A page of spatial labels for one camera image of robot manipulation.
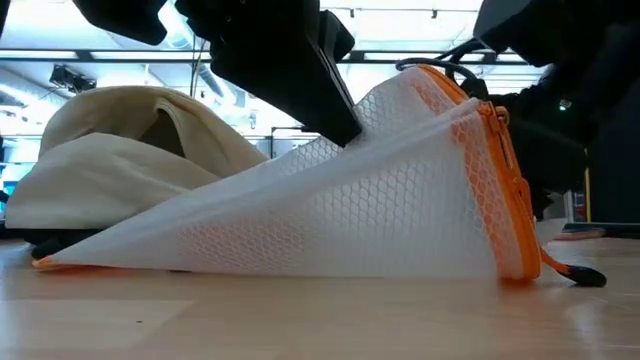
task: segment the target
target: white mesh bag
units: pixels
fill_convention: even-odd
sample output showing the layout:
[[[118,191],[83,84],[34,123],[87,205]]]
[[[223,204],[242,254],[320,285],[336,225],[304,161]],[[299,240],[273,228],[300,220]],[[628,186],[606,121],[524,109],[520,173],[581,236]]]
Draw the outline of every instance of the white mesh bag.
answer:
[[[538,276],[506,113],[431,68],[358,105],[325,139],[170,199],[35,263],[301,276]]]

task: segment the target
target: beige cloth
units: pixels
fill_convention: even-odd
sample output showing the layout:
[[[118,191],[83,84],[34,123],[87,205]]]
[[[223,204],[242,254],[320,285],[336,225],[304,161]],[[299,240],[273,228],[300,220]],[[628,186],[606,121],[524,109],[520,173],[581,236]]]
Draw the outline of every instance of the beige cloth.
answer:
[[[152,87],[96,89],[49,121],[8,228],[105,228],[266,160],[204,105]]]

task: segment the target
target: orange zipper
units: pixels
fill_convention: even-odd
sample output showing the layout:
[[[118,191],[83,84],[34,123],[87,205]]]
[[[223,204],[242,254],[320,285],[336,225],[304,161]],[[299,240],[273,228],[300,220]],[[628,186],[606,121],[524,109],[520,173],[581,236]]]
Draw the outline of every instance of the orange zipper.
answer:
[[[419,67],[431,75],[431,78],[454,103],[460,104],[468,100],[467,94],[444,74],[431,66],[420,65]],[[540,275],[541,253],[535,237],[529,186],[520,174],[511,138],[507,130],[508,112],[504,108],[496,110],[491,103],[483,102],[478,108],[478,113],[481,115],[487,130],[486,136],[489,151],[498,171],[507,206],[512,214],[522,263],[521,279],[533,280]],[[502,261],[497,259],[500,256],[498,249],[500,239],[490,240],[494,247],[498,272],[503,277],[513,279],[514,274],[504,273],[500,269]]]

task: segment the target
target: table surface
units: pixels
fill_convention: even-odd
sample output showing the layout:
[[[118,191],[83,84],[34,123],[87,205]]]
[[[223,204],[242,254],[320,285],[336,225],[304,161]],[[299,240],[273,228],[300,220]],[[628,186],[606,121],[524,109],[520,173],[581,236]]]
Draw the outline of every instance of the table surface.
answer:
[[[0,245],[0,359],[640,359],[640,240],[552,243],[604,289],[94,269]]]

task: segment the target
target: mesh bag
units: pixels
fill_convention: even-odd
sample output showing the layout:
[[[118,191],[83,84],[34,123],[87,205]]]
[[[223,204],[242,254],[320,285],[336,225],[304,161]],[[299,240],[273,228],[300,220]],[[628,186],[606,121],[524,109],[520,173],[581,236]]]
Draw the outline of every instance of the mesh bag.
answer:
[[[431,68],[358,105],[363,134],[319,138],[170,199],[35,263],[302,276],[532,279],[527,186],[506,112]]]

